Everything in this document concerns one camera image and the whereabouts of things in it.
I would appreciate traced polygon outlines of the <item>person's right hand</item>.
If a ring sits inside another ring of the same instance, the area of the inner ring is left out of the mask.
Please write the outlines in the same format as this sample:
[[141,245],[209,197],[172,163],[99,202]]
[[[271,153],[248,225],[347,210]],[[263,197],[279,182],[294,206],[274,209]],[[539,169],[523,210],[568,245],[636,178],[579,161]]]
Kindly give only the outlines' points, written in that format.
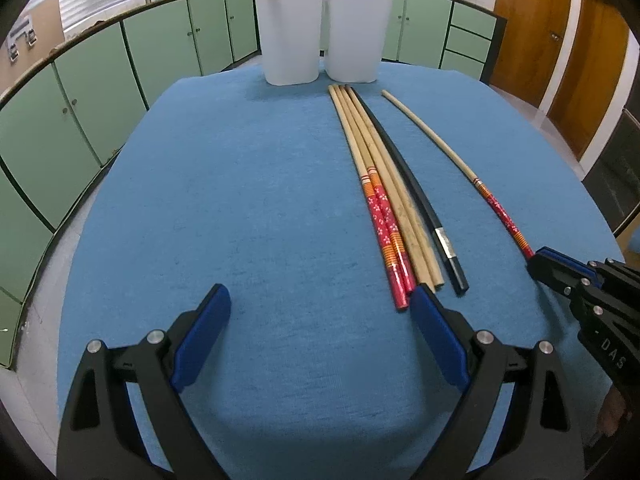
[[620,424],[632,419],[626,400],[614,385],[608,389],[597,417],[597,430],[605,437],[613,437]]

